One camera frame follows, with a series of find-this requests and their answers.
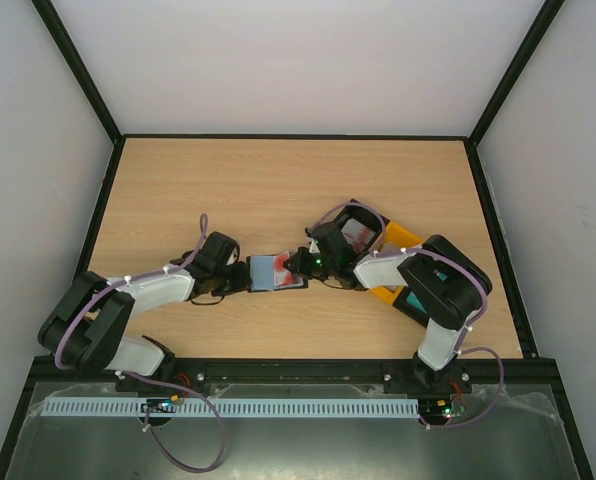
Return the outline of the red circle white card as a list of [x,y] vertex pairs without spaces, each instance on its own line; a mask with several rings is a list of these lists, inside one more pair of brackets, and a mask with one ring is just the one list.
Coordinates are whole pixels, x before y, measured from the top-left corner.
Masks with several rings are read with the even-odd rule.
[[291,256],[291,251],[285,251],[273,257],[273,285],[275,290],[298,289],[305,286],[304,278],[292,273],[284,266]]

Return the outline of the black card holder wallet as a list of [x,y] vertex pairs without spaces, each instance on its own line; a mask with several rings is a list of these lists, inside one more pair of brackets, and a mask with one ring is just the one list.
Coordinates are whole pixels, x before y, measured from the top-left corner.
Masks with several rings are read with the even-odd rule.
[[306,289],[309,286],[308,280],[284,267],[284,263],[292,255],[292,251],[285,251],[275,255],[248,256],[246,264],[250,280],[247,291],[262,293]]

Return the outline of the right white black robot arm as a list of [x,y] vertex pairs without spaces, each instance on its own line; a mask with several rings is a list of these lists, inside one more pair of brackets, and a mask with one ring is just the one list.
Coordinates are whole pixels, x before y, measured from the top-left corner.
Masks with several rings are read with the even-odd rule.
[[433,392],[448,381],[471,324],[487,309],[493,284],[445,237],[405,246],[387,240],[389,232],[365,226],[346,232],[325,222],[307,231],[309,245],[283,266],[307,280],[333,278],[345,290],[393,293],[392,306],[425,327],[413,371],[416,384]]

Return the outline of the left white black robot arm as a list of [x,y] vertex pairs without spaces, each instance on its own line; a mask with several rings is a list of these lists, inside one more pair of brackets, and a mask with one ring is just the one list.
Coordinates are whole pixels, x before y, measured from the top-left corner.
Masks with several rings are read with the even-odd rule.
[[87,271],[73,280],[40,327],[37,340],[61,370],[150,377],[170,352],[150,337],[128,335],[130,320],[165,305],[193,303],[205,295],[221,301],[246,290],[247,264],[239,256],[234,239],[213,232],[193,251],[152,272],[104,278]]

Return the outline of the red striped card in tray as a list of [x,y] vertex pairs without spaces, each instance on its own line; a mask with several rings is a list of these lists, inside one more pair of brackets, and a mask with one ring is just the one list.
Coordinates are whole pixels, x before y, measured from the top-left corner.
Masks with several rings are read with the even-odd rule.
[[344,239],[357,254],[371,247],[381,233],[379,226],[368,225],[364,220],[351,216],[342,217],[340,230]]

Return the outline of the teal card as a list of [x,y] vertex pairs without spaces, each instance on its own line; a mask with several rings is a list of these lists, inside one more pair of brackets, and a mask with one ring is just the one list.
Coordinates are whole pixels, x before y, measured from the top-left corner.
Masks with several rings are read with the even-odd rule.
[[423,305],[420,303],[419,299],[417,298],[417,296],[413,293],[410,292],[406,299],[405,299],[406,304],[411,307],[412,309],[421,312],[423,314],[426,313],[425,308],[423,307]]

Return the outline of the black tray left compartment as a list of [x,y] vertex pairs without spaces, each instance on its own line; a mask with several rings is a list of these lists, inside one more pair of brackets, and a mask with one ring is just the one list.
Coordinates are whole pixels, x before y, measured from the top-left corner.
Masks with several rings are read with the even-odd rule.
[[390,222],[388,217],[355,198],[330,209],[320,219],[321,222],[329,220],[341,230],[357,254],[367,252],[376,242],[383,241]]

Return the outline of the yellow tray middle compartment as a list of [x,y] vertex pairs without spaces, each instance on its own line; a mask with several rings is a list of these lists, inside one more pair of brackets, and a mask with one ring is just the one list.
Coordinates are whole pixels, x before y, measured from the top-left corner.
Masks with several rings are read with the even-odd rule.
[[[380,253],[391,253],[401,248],[420,246],[423,239],[405,229],[395,221],[390,221],[386,226],[386,236],[379,244]],[[404,291],[404,286],[379,286],[370,289],[370,292],[380,300],[392,305],[397,297]]]

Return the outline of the left controller board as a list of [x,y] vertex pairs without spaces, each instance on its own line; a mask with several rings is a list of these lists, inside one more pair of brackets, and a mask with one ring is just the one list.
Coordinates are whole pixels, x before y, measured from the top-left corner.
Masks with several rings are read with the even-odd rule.
[[160,427],[172,420],[184,404],[182,395],[146,399],[139,408],[138,419],[143,425]]

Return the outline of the controller board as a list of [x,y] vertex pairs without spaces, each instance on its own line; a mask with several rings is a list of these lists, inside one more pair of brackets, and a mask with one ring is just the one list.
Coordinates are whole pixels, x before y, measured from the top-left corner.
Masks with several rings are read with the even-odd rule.
[[172,420],[184,404],[182,395],[146,399],[139,408],[138,419],[143,425],[160,427]]
[[423,398],[418,401],[421,418],[432,426],[460,423],[467,418],[467,397],[454,393],[441,397]]

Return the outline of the right controller board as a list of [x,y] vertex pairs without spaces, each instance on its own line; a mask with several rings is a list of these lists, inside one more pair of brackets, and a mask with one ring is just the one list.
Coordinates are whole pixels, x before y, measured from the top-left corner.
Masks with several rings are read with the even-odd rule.
[[460,423],[467,418],[467,397],[454,393],[441,397],[423,398],[418,401],[421,418],[432,426]]

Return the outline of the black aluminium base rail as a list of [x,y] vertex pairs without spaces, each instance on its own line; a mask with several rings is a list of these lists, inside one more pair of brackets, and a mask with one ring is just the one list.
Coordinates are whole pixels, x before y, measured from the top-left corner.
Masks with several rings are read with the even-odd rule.
[[[503,360],[504,385],[511,393],[514,385],[548,385],[553,393],[564,391],[555,360],[543,358]],[[455,360],[447,373],[435,374],[433,382],[423,384],[416,376],[413,360],[253,360],[199,359],[168,360],[154,375],[155,380],[190,387],[209,394],[212,387],[232,384],[269,385],[370,385],[380,386],[386,394],[430,397],[471,392],[474,385],[496,385],[499,367],[493,359]],[[135,379],[118,380],[111,372],[81,374],[59,370],[49,356],[36,357],[26,387],[38,382],[113,382],[123,392],[155,391],[156,387]]]

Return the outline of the black frame post left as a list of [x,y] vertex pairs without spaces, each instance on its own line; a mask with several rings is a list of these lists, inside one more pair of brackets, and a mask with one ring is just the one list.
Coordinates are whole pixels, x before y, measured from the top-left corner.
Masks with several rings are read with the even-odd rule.
[[118,143],[122,133],[53,2],[50,0],[32,0],[31,3],[105,133],[113,144]]

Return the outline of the black frame post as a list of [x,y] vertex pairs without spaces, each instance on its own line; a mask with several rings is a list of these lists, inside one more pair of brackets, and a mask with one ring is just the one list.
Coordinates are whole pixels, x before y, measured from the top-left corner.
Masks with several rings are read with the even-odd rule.
[[122,133],[53,2],[50,0],[32,0],[31,3],[105,133],[113,144],[118,143]]
[[564,4],[565,0],[546,0],[542,3],[469,135],[466,143],[468,151],[476,149],[484,139]]

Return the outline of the black frame post right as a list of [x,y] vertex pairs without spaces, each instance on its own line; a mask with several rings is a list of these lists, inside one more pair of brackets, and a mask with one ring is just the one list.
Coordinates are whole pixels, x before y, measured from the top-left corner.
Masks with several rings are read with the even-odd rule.
[[469,135],[466,143],[468,151],[476,149],[484,139],[564,4],[565,0],[546,0],[542,3]]

